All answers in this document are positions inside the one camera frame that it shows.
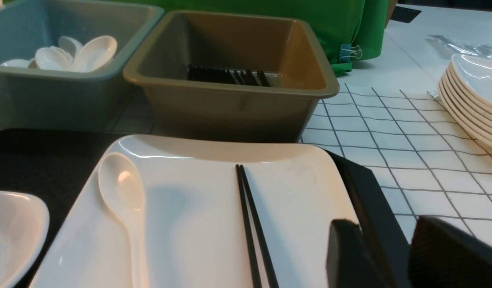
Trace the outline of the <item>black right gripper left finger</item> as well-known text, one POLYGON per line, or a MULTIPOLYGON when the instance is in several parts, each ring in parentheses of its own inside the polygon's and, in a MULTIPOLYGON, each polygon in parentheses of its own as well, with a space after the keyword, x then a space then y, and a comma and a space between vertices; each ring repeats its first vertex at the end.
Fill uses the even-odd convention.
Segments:
POLYGON ((386 287, 359 225, 347 219, 330 224, 326 273, 329 288, 386 287))

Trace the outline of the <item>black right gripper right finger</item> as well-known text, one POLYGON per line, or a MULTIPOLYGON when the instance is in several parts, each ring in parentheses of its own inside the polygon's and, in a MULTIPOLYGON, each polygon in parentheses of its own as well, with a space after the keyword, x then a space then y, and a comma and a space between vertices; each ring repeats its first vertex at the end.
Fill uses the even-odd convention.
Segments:
POLYGON ((492 288, 492 247, 443 220, 421 216, 408 277, 414 288, 492 288))

